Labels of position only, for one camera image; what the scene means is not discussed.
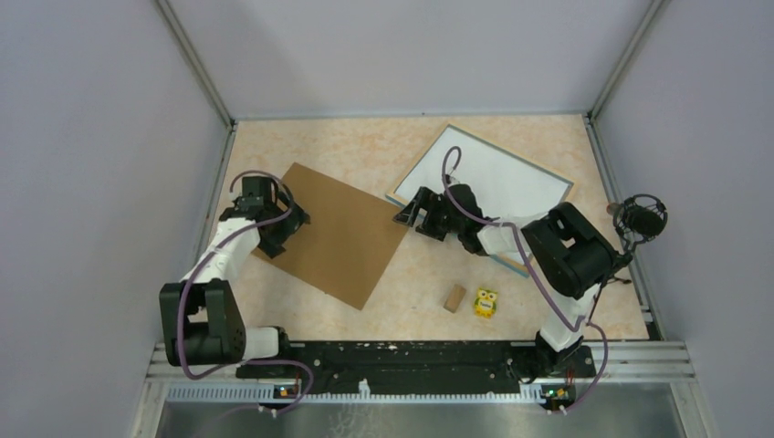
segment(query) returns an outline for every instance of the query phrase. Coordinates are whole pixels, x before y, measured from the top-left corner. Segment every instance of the gray wall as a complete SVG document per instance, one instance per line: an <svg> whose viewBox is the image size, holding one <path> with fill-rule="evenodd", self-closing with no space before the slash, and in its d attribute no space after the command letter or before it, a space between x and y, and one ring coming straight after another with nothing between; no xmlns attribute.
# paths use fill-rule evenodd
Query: gray wall
<svg viewBox="0 0 774 438"><path fill-rule="evenodd" d="M774 3L672 2L601 118L627 193L670 224L641 257L723 436L771 436Z"/></svg>
<svg viewBox="0 0 774 438"><path fill-rule="evenodd" d="M647 0L172 0L235 117L580 112Z"/></svg>
<svg viewBox="0 0 774 438"><path fill-rule="evenodd" d="M0 436L124 436L225 130L150 0L0 5Z"/></svg>

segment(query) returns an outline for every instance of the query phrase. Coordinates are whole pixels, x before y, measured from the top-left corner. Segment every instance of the purple cable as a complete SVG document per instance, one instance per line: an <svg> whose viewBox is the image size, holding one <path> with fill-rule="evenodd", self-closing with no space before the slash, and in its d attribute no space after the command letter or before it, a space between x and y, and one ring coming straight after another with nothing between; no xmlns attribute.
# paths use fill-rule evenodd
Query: purple cable
<svg viewBox="0 0 774 438"><path fill-rule="evenodd" d="M307 385L307 388L305 390L302 390L301 393L298 395L298 397L296 397L296 399L292 403L290 403L288 406L285 406L284 408L282 408L279 411L277 411L277 415L280 415L282 413L286 413L286 412L289 412L289 411L292 411L292 410L296 409L298 407L298 404L301 402L301 399L303 399L304 397L307 396L307 394L309 393L309 390L311 389L312 385L314 384L314 373L312 373L312 370L305 363L298 362L296 360L245 360L242 363L247 364L247 365L261 365L261 366L263 366L263 365L294 365L296 367L299 367L299 368L303 369L307 373L307 375L309 375L309 384ZM227 416L229 416L231 414L234 414L234 413L237 413L237 412L240 412L240 411L246 411L248 409L249 410L260 410L261 407L262 406L260 406L259 404L240 404L238 406L235 406L235 407L229 409L228 411L221 413L220 415L216 416L215 418L207 421L202 427L199 428L198 431L196 431L196 433L191 435L191 438L195 438L195 437L201 435L202 433L204 433L204 431L206 431L207 429L212 427L215 423L220 422L225 417L227 417Z"/></svg>
<svg viewBox="0 0 774 438"><path fill-rule="evenodd" d="M535 268L532 267L532 264L527 259L527 252L524 250L524 246L521 243L521 239L518 238L518 227L516 224L512 222L495 222L495 221L488 221L487 219L484 219L482 217L478 217L474 214L469 213L465 208L463 208L462 205L454 198L451 191L449 190L449 182L446 181L446 164L449 161L449 157L452 155L452 152L457 152L457 159L455 161L454 167L452 167L452 171L454 171L457 166L459 165L460 160L462 160L462 149L460 149L459 146L452 146L449 148L448 151L446 151L446 155L444 156L444 164L443 169L441 169L441 183L444 185L444 194L449 199L449 201L456 207L457 210L459 210L460 213L464 214L468 219L471 219L473 221L478 222L479 224L483 225L492 225L492 226L507 226L510 228L511 232L513 232L513 239L516 241L516 247L518 248L518 253L521 256L521 260L524 261L524 265L527 267L527 270L529 271L529 274L532 276L532 279L535 281L535 285L538 287L540 294L546 299L546 301L549 303L549 306L554 311L554 313L559 317L562 324L565 325L570 331L577 332L581 329L581 323L585 319L585 317L578 317L578 319L575 321L575 326L570 324L570 321L567 319L567 317L564 316L563 313L561 313L561 309L559 306L557 306L556 302L554 302L554 299L551 297L548 290L546 290L546 287L543 286L543 282L540 281L540 278L538 278L538 273L535 271ZM579 398L576 400L570 408L566 409L565 412L569 412L572 409L574 409L580 402L585 400L586 395L591 392L591 389L593 389L597 383L600 381L602 373L605 370L605 367L607 367L607 359L609 355L609 346L607 343L607 336L605 336L604 330L593 322L586 320L586 325L590 326L597 331L600 332L600 335L602 337L602 349L604 350L604 356L602 358L602 364L600 365L599 372L597 372L597 375L594 376L594 380L591 381L591 384L589 385L589 389L587 389Z"/></svg>
<svg viewBox="0 0 774 438"><path fill-rule="evenodd" d="M293 195L288 190L287 186L282 183L282 181L279 180L276 176L272 175L271 173L262 172L262 171L246 171L239 173L233 181L231 181L231 185L229 186L231 190L234 188L234 184L236 181L239 180L239 178L242 178L243 176L247 174L259 174L267 176L275 181L277 183L278 187L282 187L282 190L285 192L285 194L288 196L288 208L283 212L281 215L277 217L273 217L271 219L266 219L266 221L261 221L257 224L250 224L247 226L244 226L236 231L234 231L232 234L227 236L221 243L215 246L215 249L223 249L226 245L228 245L231 241L233 241L237 236L239 236L242 233L245 233L247 231L260 228L262 226L275 224L277 222L280 222L282 220L285 220L293 210L293 206L295 205L293 201ZM177 308L177 355L180 359L180 367L183 369L183 374L185 374L185 377L188 379L191 379L192 381L198 381L200 379L203 379L210 374L216 372L217 370L220 370L224 367L230 366L232 364L225 364L225 365L216 365L212 367L209 370L206 370L202 372L201 374L193 374L191 372L191 369L188 367L188 360L185 358L185 347L183 344L183 322L185 321L185 304L188 301L188 295L191 292L191 286L195 283L196 278L201 274L202 269L207 265L207 263L212 260L215 252L209 252L207 253L201 262L199 262L191 272L191 276L188 278L188 280L185 282L185 285L183 285L183 292L180 294L180 304ZM303 369L307 375L309 376L309 383L307 384L305 389L302 389L301 393L298 395L298 397L290 403L288 406L280 409L277 411L277 415L280 413L288 412L296 408L296 406L301 402L301 400L309 394L309 391L312 388L312 385L314 384L314 373L312 370L304 363L296 361L296 360L245 360L243 362L240 362L243 364L249 364L249 365L257 365L257 366L266 366L266 365L293 365L295 367ZM228 413L236 412L236 410L230 410ZM219 415L216 420L220 420L221 418L225 417L225 414Z"/></svg>
<svg viewBox="0 0 774 438"><path fill-rule="evenodd" d="M600 382L600 379L602 378L602 375L604 374L605 368L607 368L607 359L610 356L610 346L607 343L607 336L604 333L604 330L602 330L602 327L594 324L590 320L586 321L586 325L591 327L592 329L597 330L600 332L600 336L602 337L602 364L600 365L600 368L597 370L597 375L594 376L594 379L589 383L589 388L586 389L586 391L583 392L583 394L578 397L573 404L571 404L569 407L564 408L564 413L570 413L572 411L575 411L578 409L578 406L586 400L586 396L589 395L591 390L597 386L597 383Z"/></svg>

